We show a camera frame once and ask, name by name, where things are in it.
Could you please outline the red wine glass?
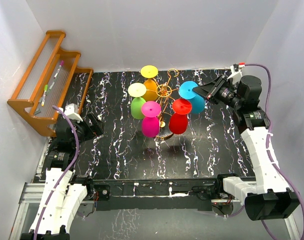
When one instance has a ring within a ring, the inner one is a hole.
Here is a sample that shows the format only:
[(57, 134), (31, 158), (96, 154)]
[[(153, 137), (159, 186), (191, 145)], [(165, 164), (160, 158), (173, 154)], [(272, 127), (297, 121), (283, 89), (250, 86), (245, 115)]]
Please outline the red wine glass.
[(188, 100), (180, 98), (173, 102), (172, 108), (174, 114), (170, 118), (169, 129), (174, 134), (180, 135), (187, 130), (187, 115), (191, 112), (192, 105)]

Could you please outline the pink wine glass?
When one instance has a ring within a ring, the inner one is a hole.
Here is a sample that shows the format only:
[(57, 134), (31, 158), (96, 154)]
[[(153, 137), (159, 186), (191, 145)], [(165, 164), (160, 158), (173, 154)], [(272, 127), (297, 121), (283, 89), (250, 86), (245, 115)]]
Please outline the pink wine glass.
[(143, 135), (149, 138), (156, 137), (160, 131), (160, 122), (158, 119), (161, 113), (160, 105), (155, 101), (147, 101), (142, 105), (141, 112), (144, 115), (142, 120)]

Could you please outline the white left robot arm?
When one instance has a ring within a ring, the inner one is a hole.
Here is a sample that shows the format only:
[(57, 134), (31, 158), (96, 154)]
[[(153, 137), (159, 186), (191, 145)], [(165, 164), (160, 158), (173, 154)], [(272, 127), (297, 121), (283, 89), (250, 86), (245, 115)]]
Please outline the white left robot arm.
[(46, 179), (36, 217), (22, 240), (68, 240), (81, 202), (94, 196), (89, 176), (74, 175), (80, 144), (104, 133), (104, 123), (92, 113), (90, 123), (63, 115), (46, 156)]

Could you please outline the blue wine glass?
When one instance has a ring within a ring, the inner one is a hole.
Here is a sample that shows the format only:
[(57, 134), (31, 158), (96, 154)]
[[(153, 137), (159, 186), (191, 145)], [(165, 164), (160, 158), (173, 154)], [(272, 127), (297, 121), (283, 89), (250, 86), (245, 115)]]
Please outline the blue wine glass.
[(191, 103), (192, 114), (199, 114), (205, 109), (205, 100), (193, 91), (197, 86), (198, 84), (194, 81), (185, 81), (179, 88), (179, 95)]

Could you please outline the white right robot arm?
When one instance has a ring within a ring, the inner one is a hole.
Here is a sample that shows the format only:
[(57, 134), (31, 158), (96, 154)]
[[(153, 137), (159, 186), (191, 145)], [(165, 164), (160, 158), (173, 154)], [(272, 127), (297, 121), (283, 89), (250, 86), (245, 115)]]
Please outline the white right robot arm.
[(255, 185), (249, 185), (234, 173), (220, 174), (215, 194), (222, 199), (235, 197), (245, 206), (252, 221), (288, 218), (299, 206), (299, 199), (275, 169), (276, 162), (270, 159), (272, 147), (266, 145), (270, 121), (258, 105), (261, 80), (245, 75), (234, 86), (226, 76), (220, 75), (192, 91), (212, 104), (224, 103), (233, 109), (234, 124), (247, 147), (255, 174)]

